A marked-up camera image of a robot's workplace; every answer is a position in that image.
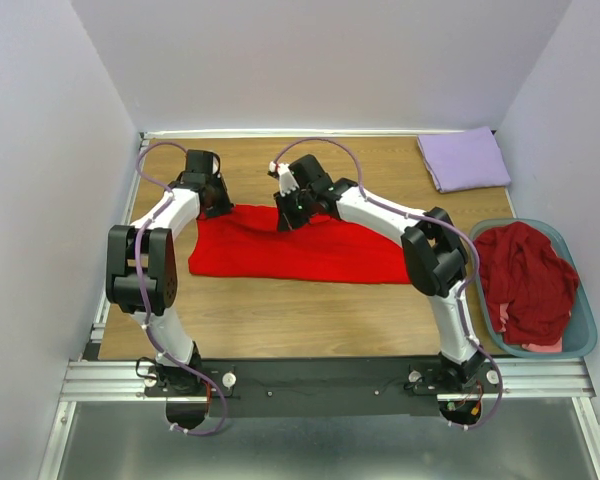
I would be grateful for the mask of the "bright red t shirt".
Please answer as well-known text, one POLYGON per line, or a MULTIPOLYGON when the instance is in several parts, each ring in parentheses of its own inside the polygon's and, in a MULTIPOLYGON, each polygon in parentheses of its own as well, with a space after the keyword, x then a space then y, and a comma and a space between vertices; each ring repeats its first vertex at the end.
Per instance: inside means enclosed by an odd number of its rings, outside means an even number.
POLYGON ((237 205, 197 221, 192 275, 349 284, 408 284, 401 248, 380 234, 318 215, 295 231, 277 229, 271 206, 237 205))

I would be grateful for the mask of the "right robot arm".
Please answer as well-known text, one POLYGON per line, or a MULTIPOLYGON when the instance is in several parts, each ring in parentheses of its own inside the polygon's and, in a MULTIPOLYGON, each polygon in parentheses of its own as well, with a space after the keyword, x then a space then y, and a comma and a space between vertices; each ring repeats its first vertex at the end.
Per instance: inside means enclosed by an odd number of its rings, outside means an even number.
POLYGON ((469 255, 447 212, 407 208, 359 182, 334 181, 313 155, 290 164, 273 161, 268 175, 278 181, 274 200, 280 231, 297 230, 324 214, 378 233, 401 248, 407 277, 428 298, 439 333, 436 384, 454 392, 473 384, 485 354, 466 299, 469 255))

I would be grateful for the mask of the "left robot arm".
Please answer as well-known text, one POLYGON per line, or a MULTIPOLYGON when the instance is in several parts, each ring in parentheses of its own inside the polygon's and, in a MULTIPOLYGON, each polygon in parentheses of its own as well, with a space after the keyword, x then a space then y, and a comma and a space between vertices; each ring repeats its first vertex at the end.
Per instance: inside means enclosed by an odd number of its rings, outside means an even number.
MULTIPOLYGON (((181 148, 177 143, 171 145, 181 148)), ((140 153, 136 162, 139 175, 160 187, 163 194, 142 217, 109 230, 105 293, 110 304, 139 324, 154 349, 153 371, 144 379, 156 388, 189 396, 213 387, 202 373, 198 347, 175 309, 175 239, 191 222, 228 214, 233 204, 219 155, 207 150, 181 151, 184 169, 169 183, 142 171, 148 152, 140 153)))

